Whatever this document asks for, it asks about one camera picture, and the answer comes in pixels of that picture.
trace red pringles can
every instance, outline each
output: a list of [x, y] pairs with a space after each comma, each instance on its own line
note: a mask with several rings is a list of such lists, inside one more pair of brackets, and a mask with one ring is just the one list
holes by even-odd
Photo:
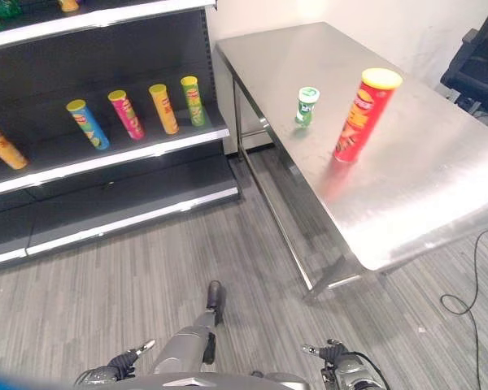
[[362, 72], [358, 93], [334, 150], [336, 159], [354, 162], [358, 158], [387, 102], [402, 81], [398, 73], [382, 67], [371, 67]]

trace stainless steel table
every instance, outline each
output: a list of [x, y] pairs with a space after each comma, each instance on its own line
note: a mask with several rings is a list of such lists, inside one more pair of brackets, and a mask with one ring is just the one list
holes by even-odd
[[[233, 76], [238, 151], [290, 248], [308, 301], [488, 226], [488, 128], [421, 82], [324, 23], [225, 39], [217, 48]], [[359, 161], [340, 163], [333, 148], [367, 67], [394, 69], [404, 81]], [[311, 126], [301, 129], [294, 122], [298, 89], [308, 85], [321, 95]], [[342, 256], [314, 285], [242, 146], [250, 134], [242, 134], [239, 89], [333, 222]]]

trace pringles can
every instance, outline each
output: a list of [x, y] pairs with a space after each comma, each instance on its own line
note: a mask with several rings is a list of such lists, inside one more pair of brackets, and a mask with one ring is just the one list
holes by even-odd
[[0, 158], [13, 169], [21, 169], [27, 165], [27, 159], [1, 133]]
[[94, 148], [103, 150], [110, 146], [110, 142], [99, 127], [98, 122], [87, 108], [85, 100], [77, 99], [67, 104], [67, 110], [71, 113], [76, 123], [85, 133]]
[[161, 119], [164, 131], [167, 134], [175, 134], [179, 127], [177, 126], [176, 116], [173, 114], [172, 104], [168, 99], [166, 85], [155, 84], [148, 88], [152, 100], [154, 100], [155, 109]]
[[181, 85], [185, 91], [186, 105], [190, 111], [190, 118], [194, 126], [204, 125], [203, 104], [198, 92], [197, 77], [187, 76], [181, 79]]
[[80, 8], [76, 0], [58, 0], [63, 12], [72, 12]]
[[371, 67], [362, 72], [358, 93], [334, 150], [336, 159], [353, 162], [358, 158], [387, 102], [402, 81], [398, 73], [382, 67]]
[[120, 117], [124, 128], [134, 140], [141, 140], [145, 136], [141, 122], [132, 108], [132, 104], [127, 99], [127, 93], [118, 89], [108, 94], [108, 100], [114, 106], [115, 112]]

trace white cap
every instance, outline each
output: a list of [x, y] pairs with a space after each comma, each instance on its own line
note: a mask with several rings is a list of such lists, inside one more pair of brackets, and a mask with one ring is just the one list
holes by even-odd
[[303, 87], [298, 91], [298, 99], [304, 103], [316, 103], [320, 97], [320, 91], [314, 87]]

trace shelving unit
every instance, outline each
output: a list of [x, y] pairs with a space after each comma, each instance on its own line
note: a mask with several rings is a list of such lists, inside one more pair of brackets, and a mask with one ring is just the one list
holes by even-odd
[[153, 2], [87, 0], [81, 4], [79, 10], [66, 13], [60, 10], [56, 1], [51, 2], [50, 6], [44, 7], [34, 4], [30, 7], [34, 7], [36, 12], [29, 12], [2, 22], [4, 31], [0, 31], [0, 48], [215, 5], [216, 0], [159, 0]]
[[[215, 0], [88, 0], [67, 17], [42, 3], [0, 32], [0, 131], [29, 160], [18, 171], [0, 161], [0, 265], [239, 196], [203, 9]], [[202, 127], [185, 106], [187, 75], [199, 80]], [[177, 134], [157, 116], [148, 93], [157, 83], [168, 87]], [[114, 89], [127, 91], [142, 140], [129, 138], [107, 100]], [[76, 98], [109, 149], [96, 150], [66, 112]]]
[[181, 130], [172, 136], [164, 132], [159, 118], [150, 118], [143, 122], [146, 136], [140, 141], [131, 140], [119, 123], [116, 131], [109, 132], [111, 147], [105, 150], [96, 150], [80, 132], [50, 138], [31, 148], [32, 162], [25, 169], [13, 171], [0, 162], [0, 193], [142, 158], [158, 157], [227, 137], [229, 130], [216, 106], [207, 106], [204, 112], [206, 124], [196, 128], [191, 125], [187, 110], [178, 111], [176, 118]]
[[[0, 213], [0, 262], [237, 197], [223, 156], [53, 197]], [[3, 242], [3, 235], [13, 239]]]

